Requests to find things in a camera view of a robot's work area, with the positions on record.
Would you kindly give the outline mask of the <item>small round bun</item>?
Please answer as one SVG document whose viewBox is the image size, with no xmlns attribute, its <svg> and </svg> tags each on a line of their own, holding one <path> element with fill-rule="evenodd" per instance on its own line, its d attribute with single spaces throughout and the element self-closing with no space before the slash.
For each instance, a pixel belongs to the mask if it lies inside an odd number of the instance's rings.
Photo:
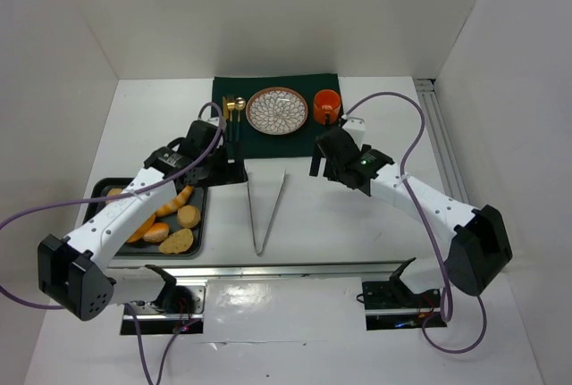
<svg viewBox="0 0 572 385">
<path fill-rule="evenodd" d="M 177 212 L 177 222 L 182 228 L 192 229 L 201 221 L 201 212 L 194 205 L 185 205 Z"/>
</svg>

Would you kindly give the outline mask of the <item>large round twisted bread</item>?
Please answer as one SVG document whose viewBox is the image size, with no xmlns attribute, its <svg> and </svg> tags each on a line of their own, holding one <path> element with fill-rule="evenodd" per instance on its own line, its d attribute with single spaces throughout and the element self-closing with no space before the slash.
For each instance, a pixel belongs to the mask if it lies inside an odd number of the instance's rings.
<svg viewBox="0 0 572 385">
<path fill-rule="evenodd" d="M 122 193 L 121 188 L 112 188 L 108 193 L 108 197 L 119 196 Z M 156 221 L 156 215 L 153 213 L 149 216 L 144 223 L 126 240 L 128 244 L 135 243 L 143 238 L 148 230 L 153 226 Z"/>
</svg>

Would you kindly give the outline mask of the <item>metal tongs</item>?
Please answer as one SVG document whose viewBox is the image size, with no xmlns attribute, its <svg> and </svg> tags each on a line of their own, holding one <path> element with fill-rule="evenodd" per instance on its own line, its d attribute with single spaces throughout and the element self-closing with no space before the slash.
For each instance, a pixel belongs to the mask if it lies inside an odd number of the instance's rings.
<svg viewBox="0 0 572 385">
<path fill-rule="evenodd" d="M 248 218 L 255 255 L 261 257 L 270 239 L 287 172 L 285 169 L 270 175 L 248 172 L 246 182 Z"/>
</svg>

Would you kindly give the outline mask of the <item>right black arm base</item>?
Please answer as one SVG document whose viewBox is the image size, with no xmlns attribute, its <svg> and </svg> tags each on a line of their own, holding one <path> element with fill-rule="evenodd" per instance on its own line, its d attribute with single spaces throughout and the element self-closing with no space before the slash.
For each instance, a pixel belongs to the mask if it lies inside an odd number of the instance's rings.
<svg viewBox="0 0 572 385">
<path fill-rule="evenodd" d="M 429 289 L 415 294 L 400 280 L 413 261 L 401 264 L 387 280 L 362 282 L 356 300 L 365 308 L 368 331 L 420 329 L 425 322 L 429 328 L 446 326 L 441 318 L 441 292 Z"/>
</svg>

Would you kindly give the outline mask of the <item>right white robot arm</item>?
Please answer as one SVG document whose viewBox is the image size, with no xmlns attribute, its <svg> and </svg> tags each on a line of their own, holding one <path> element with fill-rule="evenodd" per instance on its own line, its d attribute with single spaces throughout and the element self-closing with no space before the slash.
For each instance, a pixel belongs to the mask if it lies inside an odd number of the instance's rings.
<svg viewBox="0 0 572 385">
<path fill-rule="evenodd" d="M 400 172 L 388 155 L 359 145 L 365 134 L 361 119 L 332 126 L 315 142 L 311 175 L 321 159 L 324 176 L 396 207 L 410 218 L 429 223 L 444 257 L 414 259 L 400 267 L 397 277 L 412 293 L 420 294 L 449 281 L 461 292 L 476 297 L 510 262 L 508 233 L 496 208 L 461 203 Z"/>
</svg>

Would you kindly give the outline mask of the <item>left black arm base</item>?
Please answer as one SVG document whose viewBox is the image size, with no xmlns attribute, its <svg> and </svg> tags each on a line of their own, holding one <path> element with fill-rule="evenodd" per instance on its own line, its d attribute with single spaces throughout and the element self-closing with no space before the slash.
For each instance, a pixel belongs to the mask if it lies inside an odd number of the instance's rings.
<svg viewBox="0 0 572 385">
<path fill-rule="evenodd" d="M 146 265 L 121 269 L 122 281 L 115 288 L 125 303 L 122 335 L 187 334 L 204 331 L 206 283 L 176 277 L 167 270 Z"/>
</svg>

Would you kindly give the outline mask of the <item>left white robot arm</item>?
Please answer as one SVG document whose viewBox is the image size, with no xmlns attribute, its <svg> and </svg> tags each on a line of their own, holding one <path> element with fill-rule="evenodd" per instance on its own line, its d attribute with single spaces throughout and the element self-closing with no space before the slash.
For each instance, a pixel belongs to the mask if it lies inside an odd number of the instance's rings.
<svg viewBox="0 0 572 385">
<path fill-rule="evenodd" d="M 208 188 L 247 181 L 243 155 L 214 124 L 196 120 L 179 142 L 157 149 L 119 196 L 63 238 L 38 246 L 38 286 L 83 322 L 108 305 L 150 304 L 166 312 L 191 297 L 165 269 L 146 264 L 112 270 L 109 264 L 136 230 L 185 184 Z"/>
</svg>

